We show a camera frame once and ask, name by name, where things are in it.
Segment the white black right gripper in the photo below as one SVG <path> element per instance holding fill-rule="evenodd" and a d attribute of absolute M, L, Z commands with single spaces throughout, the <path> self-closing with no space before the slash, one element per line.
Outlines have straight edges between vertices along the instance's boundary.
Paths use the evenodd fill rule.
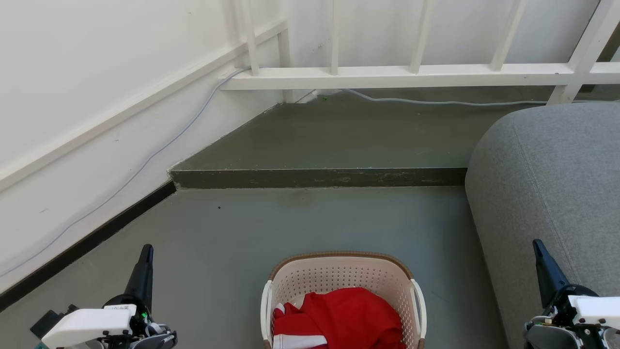
<path fill-rule="evenodd" d="M 540 239 L 533 240 L 535 267 L 542 308 L 556 326 L 594 326 L 620 329 L 620 298 L 600 297 L 591 289 L 570 282 Z"/>

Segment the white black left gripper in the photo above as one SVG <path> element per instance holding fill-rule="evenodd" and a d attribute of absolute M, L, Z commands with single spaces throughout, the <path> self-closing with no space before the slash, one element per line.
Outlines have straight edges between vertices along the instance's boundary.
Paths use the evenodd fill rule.
<path fill-rule="evenodd" d="M 42 343 L 57 349 L 91 340 L 121 340 L 122 348 L 128 348 L 133 340 L 145 336 L 146 323 L 152 319 L 153 258 L 153 246 L 143 245 L 125 294 L 111 298 L 102 308 L 76 309 L 62 316 L 42 336 Z"/>

